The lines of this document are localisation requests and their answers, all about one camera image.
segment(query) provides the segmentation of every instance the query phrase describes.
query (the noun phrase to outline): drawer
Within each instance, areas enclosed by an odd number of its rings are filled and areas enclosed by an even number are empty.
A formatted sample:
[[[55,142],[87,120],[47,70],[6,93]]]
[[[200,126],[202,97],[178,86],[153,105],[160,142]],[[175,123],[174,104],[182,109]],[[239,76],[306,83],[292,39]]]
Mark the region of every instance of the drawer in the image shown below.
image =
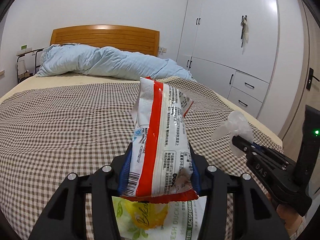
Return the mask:
[[[253,76],[237,71],[232,86],[260,102],[263,102],[269,84]]]
[[[234,87],[230,90],[228,100],[251,114],[254,118],[257,117],[262,106],[260,101]]]

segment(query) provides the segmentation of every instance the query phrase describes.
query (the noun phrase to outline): light blue comforter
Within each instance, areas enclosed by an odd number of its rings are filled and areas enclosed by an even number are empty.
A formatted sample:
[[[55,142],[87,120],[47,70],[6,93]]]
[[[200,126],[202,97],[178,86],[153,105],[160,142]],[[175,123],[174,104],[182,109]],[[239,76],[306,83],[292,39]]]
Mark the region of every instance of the light blue comforter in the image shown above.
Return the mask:
[[[192,80],[189,71],[171,59],[121,51],[113,47],[95,48],[88,45],[52,45],[41,56],[38,76],[55,76],[66,72],[92,76],[111,76],[139,80],[178,76]]]

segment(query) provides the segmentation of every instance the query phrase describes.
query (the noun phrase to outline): checkered bedspread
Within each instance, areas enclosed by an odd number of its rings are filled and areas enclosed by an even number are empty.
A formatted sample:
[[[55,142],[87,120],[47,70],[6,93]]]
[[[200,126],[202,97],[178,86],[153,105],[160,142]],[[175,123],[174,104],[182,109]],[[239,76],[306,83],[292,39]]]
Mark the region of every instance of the checkered bedspread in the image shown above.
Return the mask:
[[[226,173],[250,173],[245,157],[231,153],[228,135],[210,139],[232,109],[199,83],[181,78],[166,83],[195,101],[185,117],[194,151]],[[17,93],[0,105],[0,208],[22,239],[28,238],[67,174],[94,173],[124,154],[134,129],[130,112],[138,91],[138,83],[56,87]],[[256,143],[282,152],[268,136],[252,128]],[[86,207],[87,235],[93,239],[90,197]],[[231,236],[229,195],[226,239]]]

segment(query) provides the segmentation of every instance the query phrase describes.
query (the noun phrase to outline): white wardrobe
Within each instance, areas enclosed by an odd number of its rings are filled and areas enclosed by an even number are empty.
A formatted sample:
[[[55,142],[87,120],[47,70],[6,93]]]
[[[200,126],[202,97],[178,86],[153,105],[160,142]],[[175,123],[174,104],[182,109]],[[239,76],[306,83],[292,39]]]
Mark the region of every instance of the white wardrobe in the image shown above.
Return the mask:
[[[198,82],[257,117],[277,45],[276,0],[188,0],[177,63]]]

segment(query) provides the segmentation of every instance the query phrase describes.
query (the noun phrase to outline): human hand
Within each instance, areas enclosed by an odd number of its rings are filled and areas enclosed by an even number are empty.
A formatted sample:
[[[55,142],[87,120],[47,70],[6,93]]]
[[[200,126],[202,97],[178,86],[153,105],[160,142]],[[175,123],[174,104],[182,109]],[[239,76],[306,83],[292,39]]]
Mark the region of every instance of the human hand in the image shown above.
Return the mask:
[[[272,201],[272,197],[267,193],[268,200]],[[277,213],[281,219],[285,221],[285,229],[289,236],[293,235],[302,223],[302,217],[288,205],[279,204],[277,207]]]

